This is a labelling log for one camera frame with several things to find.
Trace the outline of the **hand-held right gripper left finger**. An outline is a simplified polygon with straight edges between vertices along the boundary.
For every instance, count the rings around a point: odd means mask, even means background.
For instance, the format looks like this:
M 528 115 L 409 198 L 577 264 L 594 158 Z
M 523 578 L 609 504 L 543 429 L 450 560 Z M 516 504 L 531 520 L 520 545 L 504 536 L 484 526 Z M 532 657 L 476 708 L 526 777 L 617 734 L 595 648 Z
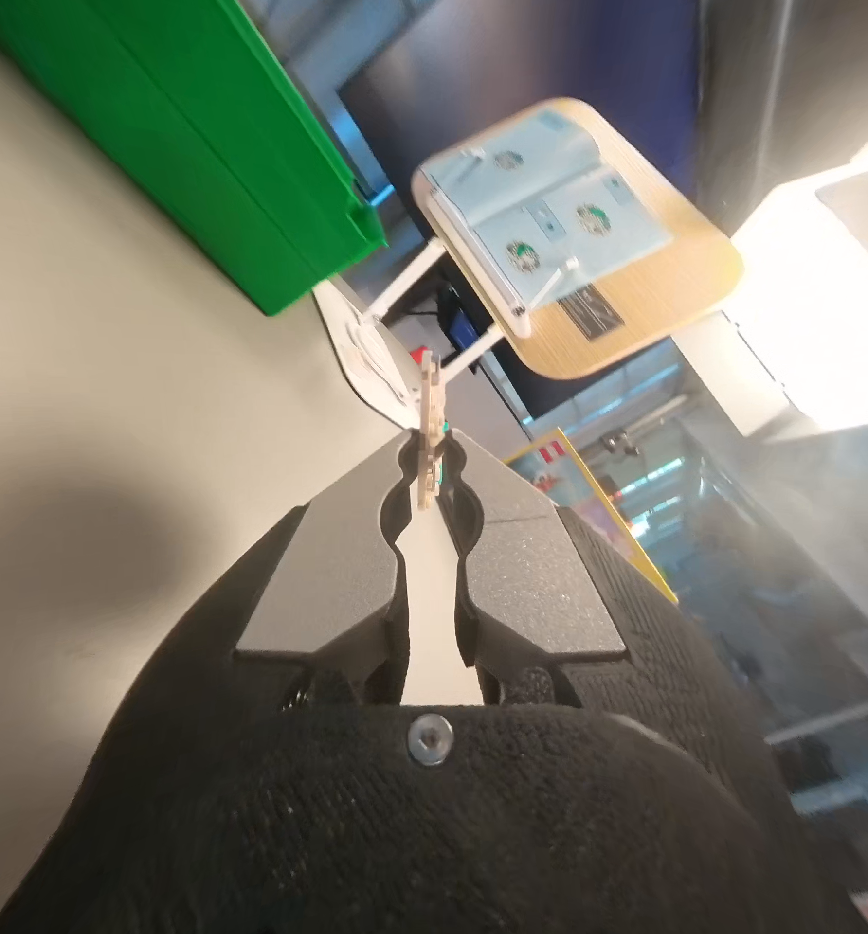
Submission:
M 415 433 L 314 496 L 234 650 L 238 661 L 339 675 L 360 702 L 400 702 L 410 656 L 406 562 Z

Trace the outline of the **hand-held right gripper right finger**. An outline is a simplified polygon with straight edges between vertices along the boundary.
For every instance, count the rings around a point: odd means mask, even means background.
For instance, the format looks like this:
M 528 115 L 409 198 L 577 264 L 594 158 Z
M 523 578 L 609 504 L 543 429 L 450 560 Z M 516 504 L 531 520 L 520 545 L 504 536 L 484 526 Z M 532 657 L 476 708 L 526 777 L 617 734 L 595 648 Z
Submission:
M 443 442 L 443 518 L 456 643 L 484 702 L 577 702 L 566 666 L 627 659 L 557 507 L 459 430 Z

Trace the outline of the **round white lego plate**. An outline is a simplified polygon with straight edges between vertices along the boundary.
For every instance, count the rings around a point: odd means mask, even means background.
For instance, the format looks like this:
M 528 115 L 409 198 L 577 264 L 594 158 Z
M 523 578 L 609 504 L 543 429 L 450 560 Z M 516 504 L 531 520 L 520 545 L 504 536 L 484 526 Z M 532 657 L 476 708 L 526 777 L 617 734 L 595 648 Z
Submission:
M 440 356 L 437 363 L 420 367 L 420 371 L 417 508 L 427 511 L 439 496 L 435 495 L 433 467 L 436 457 L 441 453 L 439 442 L 442 422 L 446 420 L 447 380 L 440 365 Z

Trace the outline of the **yellow lego box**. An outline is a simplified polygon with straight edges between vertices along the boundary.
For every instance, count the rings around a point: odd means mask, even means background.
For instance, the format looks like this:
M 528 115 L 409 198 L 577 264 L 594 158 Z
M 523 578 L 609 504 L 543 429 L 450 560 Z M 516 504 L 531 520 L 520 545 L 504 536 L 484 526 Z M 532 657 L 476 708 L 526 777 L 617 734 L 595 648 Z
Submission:
M 618 512 L 611 496 L 561 429 L 546 433 L 505 460 L 505 464 L 556 506 L 573 511 L 667 599 L 679 603 L 638 543 L 631 524 Z

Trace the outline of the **small black blue device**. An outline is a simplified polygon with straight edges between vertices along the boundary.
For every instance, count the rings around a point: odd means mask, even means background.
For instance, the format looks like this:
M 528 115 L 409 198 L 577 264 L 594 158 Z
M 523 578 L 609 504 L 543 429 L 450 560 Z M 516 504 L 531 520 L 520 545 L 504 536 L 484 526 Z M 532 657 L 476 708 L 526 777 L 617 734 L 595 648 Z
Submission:
M 438 289 L 436 320 L 455 353 L 467 349 L 480 337 L 464 310 L 460 297 L 451 286 L 443 285 Z

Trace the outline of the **studio light panel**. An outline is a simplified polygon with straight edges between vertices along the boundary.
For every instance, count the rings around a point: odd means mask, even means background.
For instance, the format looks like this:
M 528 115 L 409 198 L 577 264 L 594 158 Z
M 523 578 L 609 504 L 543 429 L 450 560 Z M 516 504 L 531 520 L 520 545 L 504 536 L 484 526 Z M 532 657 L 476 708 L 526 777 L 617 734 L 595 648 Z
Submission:
M 732 242 L 725 306 L 791 405 L 823 431 L 868 426 L 868 143 L 775 187 Z

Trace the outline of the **light blue instruction booklet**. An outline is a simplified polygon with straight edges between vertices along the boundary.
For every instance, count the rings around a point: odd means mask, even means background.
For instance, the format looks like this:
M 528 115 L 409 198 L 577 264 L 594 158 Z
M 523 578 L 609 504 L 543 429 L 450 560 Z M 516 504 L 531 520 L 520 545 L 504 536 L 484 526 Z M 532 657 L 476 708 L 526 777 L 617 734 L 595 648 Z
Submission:
M 521 336 L 530 313 L 673 240 L 592 134 L 551 108 L 428 159 L 416 180 L 418 205 Z

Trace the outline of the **green plastic bin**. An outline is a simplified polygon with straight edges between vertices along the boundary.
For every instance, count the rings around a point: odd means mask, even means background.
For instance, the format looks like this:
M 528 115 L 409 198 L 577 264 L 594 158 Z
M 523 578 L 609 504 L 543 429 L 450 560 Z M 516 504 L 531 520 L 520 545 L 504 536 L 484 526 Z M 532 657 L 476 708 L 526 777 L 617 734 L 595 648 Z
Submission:
M 0 48 L 266 316 L 385 246 L 232 1 L 0 1 Z

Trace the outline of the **large black screen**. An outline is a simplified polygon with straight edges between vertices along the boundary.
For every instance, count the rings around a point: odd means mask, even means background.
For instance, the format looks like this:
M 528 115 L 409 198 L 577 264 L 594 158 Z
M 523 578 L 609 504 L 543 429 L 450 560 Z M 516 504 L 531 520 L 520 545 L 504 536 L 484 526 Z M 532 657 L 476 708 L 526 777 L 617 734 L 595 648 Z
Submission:
M 552 98 L 590 104 L 694 200 L 699 40 L 695 1 L 434 2 L 340 97 L 423 236 L 417 167 Z

